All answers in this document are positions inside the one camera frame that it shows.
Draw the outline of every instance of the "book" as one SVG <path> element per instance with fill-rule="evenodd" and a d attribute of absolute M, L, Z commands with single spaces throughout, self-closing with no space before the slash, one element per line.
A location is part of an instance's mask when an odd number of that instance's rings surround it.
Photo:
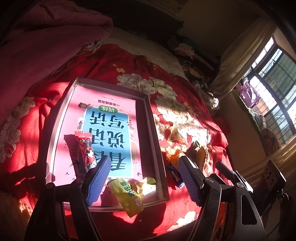
<path fill-rule="evenodd" d="M 64 117 L 60 120 L 57 146 L 54 155 L 53 183 L 71 183 L 85 170 L 79 153 L 75 131 L 92 134 L 92 148 L 98 161 L 103 155 L 111 158 L 111 171 L 106 183 L 111 179 L 126 178 L 142 180 L 139 137 L 136 122 L 136 101 L 83 86 L 75 86 Z M 117 205 L 113 195 L 101 198 L 93 206 Z"/>

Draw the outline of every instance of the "cartoon panda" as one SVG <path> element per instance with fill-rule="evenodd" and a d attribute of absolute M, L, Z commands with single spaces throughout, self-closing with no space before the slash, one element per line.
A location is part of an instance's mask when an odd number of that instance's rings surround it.
<path fill-rule="evenodd" d="M 136 197 L 133 200 L 138 207 L 143 206 L 143 202 L 139 198 Z"/>
<path fill-rule="evenodd" d="M 93 160 L 95 159 L 94 158 L 94 150 L 91 146 L 87 146 L 86 147 L 86 154 L 87 154 L 87 157 L 88 157 L 88 163 L 91 163 L 93 162 Z"/>

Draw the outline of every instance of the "red floral bedspread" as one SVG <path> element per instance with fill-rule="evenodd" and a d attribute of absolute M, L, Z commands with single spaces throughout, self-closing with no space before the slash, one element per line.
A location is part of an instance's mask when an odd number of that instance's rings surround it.
<path fill-rule="evenodd" d="M 224 150 L 227 140 L 189 82 L 165 72 L 145 56 L 132 55 L 114 44 L 100 45 L 97 42 L 84 46 L 68 63 L 34 85 L 8 117 L 0 133 L 0 189 L 34 207 L 45 184 L 51 130 L 63 95 L 76 77 L 148 94 L 165 164 L 167 156 L 177 149 L 186 150 L 192 140 L 197 140 L 207 151 L 205 175 L 217 173 L 217 161 L 231 168 Z M 175 121 L 187 125 L 187 146 L 167 141 L 168 129 Z M 190 200 L 186 187 L 179 189 L 169 175 L 167 179 L 170 200 L 166 203 L 145 208 L 132 218 L 125 212 L 93 213 L 102 238 L 144 239 L 196 219 L 200 208 Z M 66 215 L 69 230 L 75 236 L 70 211 Z"/>

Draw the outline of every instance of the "green label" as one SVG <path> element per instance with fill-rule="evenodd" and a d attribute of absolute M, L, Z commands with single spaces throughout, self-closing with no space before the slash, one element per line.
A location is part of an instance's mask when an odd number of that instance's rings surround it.
<path fill-rule="evenodd" d="M 99 110 L 114 113 L 114 114 L 116 114 L 118 112 L 118 110 L 116 108 L 105 106 L 105 105 L 100 105 Z"/>

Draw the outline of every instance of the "metal screw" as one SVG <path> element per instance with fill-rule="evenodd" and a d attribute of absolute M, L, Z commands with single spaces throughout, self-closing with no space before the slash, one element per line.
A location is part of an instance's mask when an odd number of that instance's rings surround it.
<path fill-rule="evenodd" d="M 84 182 L 84 178 L 83 177 L 78 177 L 74 180 L 74 182 L 76 183 L 83 183 Z"/>
<path fill-rule="evenodd" d="M 206 181 L 207 183 L 213 183 L 213 182 L 214 182 L 214 179 L 211 178 L 211 177 L 206 177 L 206 178 L 205 178 L 205 181 Z"/>
<path fill-rule="evenodd" d="M 51 189 L 53 186 L 54 186 L 53 183 L 47 183 L 47 184 L 45 185 L 45 187 L 46 187 L 47 189 Z"/>
<path fill-rule="evenodd" d="M 237 183 L 237 187 L 238 187 L 238 188 L 243 188 L 244 185 L 243 185 L 242 183 Z"/>

